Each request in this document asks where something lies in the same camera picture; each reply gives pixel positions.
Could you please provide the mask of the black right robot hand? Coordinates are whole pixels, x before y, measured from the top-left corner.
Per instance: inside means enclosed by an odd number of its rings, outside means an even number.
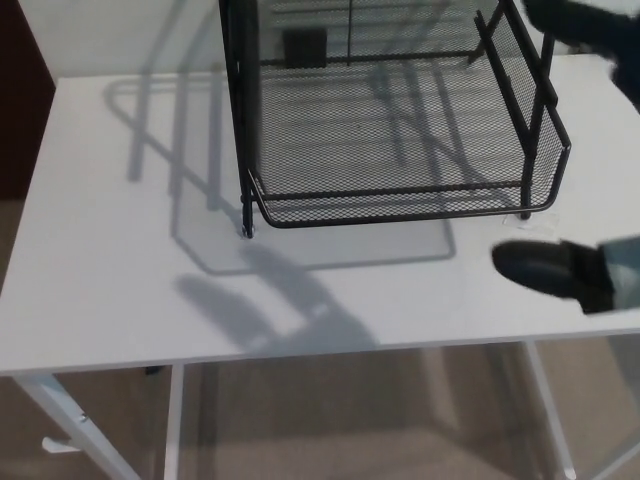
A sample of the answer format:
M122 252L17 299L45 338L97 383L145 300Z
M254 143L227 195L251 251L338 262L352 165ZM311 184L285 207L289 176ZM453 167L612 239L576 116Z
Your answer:
M639 107L639 15L613 12L579 1L526 1L538 31L567 45L585 46L609 59L611 80ZM506 279L560 299L573 299L586 315L639 307L639 238L595 247L510 240L492 248L494 268Z

